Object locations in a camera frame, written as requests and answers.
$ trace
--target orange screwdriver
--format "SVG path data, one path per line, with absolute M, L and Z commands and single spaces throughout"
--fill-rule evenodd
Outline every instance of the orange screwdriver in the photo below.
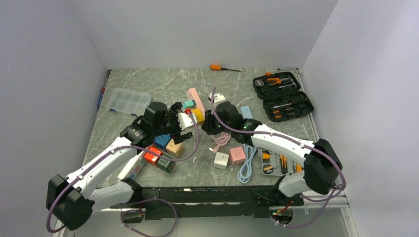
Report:
M 225 71 L 225 70 L 229 70 L 229 71 L 241 72 L 241 71 L 239 71 L 239 70 L 233 70 L 233 69 L 228 69 L 228 68 L 222 68 L 222 67 L 221 67 L 221 66 L 219 66 L 219 65 L 211 65 L 209 68 L 210 68 L 211 70 L 213 70 L 213 71 Z

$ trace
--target gray marble surface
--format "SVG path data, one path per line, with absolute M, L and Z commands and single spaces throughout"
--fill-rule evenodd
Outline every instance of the gray marble surface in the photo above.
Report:
M 253 118 L 262 121 L 271 128 L 297 138 L 315 140 L 315 132 L 308 116 L 285 122 L 271 122 L 265 114 L 262 100 L 257 97 L 252 80 L 264 75 L 265 72 L 275 71 L 276 69 L 242 69 L 242 72 L 239 73 L 211 71 L 209 68 L 112 70 L 94 124 L 84 164 L 107 148 L 123 128 L 131 124 L 134 119 L 134 117 L 115 114 L 106 109 L 106 103 L 113 89 L 118 87 L 150 93 L 153 101 L 160 101 L 169 106 L 174 102 L 187 100 L 187 89 L 194 87 L 198 91 L 204 107 L 209 109 L 210 102 L 206 98 L 212 88 L 216 86 L 216 92 L 222 93 L 228 101 L 238 107 L 239 111 L 241 106 L 249 106 Z M 136 182 L 144 187 L 243 185 L 237 179 L 239 166 L 229 165 L 226 170 L 213 167 L 214 154 L 209 148 L 215 146 L 214 140 L 202 130 L 200 130 L 200 134 L 200 146 L 194 157 L 177 162 L 171 173 L 166 173 L 147 164 L 136 177 Z M 195 138 L 184 142 L 185 150 L 181 158 L 192 153 L 194 142 L 196 142 Z M 222 147 L 220 151 L 229 153 L 230 148 L 240 145 L 231 139 L 228 145 Z M 117 175 L 124 165 L 105 179 L 100 187 L 117 183 Z M 251 180 L 246 185 L 272 185 L 278 180 L 278 177 L 263 175 L 261 167 L 261 159 L 255 157 L 252 162 Z

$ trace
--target pink cord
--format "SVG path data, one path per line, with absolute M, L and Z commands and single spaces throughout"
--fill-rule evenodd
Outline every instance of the pink cord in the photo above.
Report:
M 230 141 L 231 135 L 230 133 L 222 132 L 221 136 L 218 138 L 214 137 L 214 135 L 211 135 L 211 137 L 215 140 L 215 143 L 217 144 L 216 147 L 214 147 L 214 150 L 212 151 L 214 154 L 220 150 L 220 147 L 225 146 L 228 141 Z

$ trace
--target blue cord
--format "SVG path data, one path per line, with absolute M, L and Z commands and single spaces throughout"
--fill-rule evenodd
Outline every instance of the blue cord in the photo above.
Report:
M 237 178 L 239 179 L 242 184 L 247 183 L 250 180 L 251 176 L 251 161 L 253 160 L 254 155 L 256 154 L 256 147 L 251 147 L 249 145 L 244 144 L 243 149 L 245 150 L 246 161 L 243 166 L 240 168 L 239 173 L 237 174 Z

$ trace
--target transparent compartment box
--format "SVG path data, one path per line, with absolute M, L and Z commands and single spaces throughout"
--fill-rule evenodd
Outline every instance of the transparent compartment box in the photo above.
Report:
M 138 117 L 144 114 L 151 102 L 151 95 L 143 92 L 115 88 L 106 108 L 115 113 Z

